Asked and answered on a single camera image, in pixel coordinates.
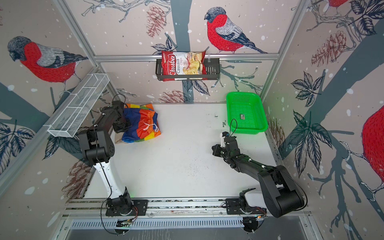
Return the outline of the beige drawstring shorts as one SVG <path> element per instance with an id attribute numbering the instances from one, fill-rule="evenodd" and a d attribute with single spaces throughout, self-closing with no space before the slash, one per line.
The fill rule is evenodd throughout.
<path id="1" fill-rule="evenodd" d="M 122 140 L 124 133 L 115 133 L 115 144 L 124 144 Z"/>

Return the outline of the rainbow coloured shorts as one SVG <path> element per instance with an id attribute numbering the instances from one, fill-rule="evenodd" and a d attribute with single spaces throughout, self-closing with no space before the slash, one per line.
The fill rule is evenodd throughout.
<path id="1" fill-rule="evenodd" d="M 123 133 L 124 143 L 138 143 L 154 139 L 161 135 L 158 124 L 158 113 L 152 104 L 127 104 L 124 108 L 124 117 L 132 126 Z"/>

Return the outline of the green plastic basket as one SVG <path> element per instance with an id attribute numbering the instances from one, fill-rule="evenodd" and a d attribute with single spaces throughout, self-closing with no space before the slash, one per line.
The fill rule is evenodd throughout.
<path id="1" fill-rule="evenodd" d="M 263 103 L 257 94 L 231 92 L 227 94 L 226 101 L 232 133 L 256 135 L 268 129 Z"/>

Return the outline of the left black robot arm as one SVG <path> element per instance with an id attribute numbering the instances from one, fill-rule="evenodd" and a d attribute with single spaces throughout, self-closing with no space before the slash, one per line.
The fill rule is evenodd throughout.
<path id="1" fill-rule="evenodd" d="M 124 117 L 125 105 L 113 101 L 104 107 L 96 123 L 79 132 L 79 143 L 83 158 L 94 166 L 107 189 L 106 215 L 127 216 L 132 213 L 134 204 L 129 192 L 121 183 L 111 158 L 115 155 L 115 134 L 127 131 L 132 124 Z"/>

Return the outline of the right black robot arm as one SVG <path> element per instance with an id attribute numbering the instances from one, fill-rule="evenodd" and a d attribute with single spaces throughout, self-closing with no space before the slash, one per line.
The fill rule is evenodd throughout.
<path id="1" fill-rule="evenodd" d="M 288 170 L 278 165 L 264 165 L 242 154 L 235 136 L 228 132 L 220 134 L 221 143 L 212 146 L 213 156 L 222 158 L 233 170 L 257 180 L 261 187 L 264 209 L 279 218 L 290 212 L 300 211 L 308 198 Z"/>

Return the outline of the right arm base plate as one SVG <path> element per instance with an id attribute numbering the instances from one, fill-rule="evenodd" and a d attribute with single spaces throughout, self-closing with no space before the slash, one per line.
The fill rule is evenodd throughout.
<path id="1" fill-rule="evenodd" d="M 227 212 L 227 215 L 261 215 L 267 214 L 267 209 L 262 207 L 250 207 L 245 199 L 225 199 L 221 205 Z"/>

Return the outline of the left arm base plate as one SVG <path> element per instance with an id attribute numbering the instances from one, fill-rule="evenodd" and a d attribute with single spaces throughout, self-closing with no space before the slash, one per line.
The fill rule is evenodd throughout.
<path id="1" fill-rule="evenodd" d="M 148 208 L 148 200 L 133 200 L 126 203 L 118 198 L 107 200 L 106 216 L 124 217 L 124 216 L 145 216 Z"/>

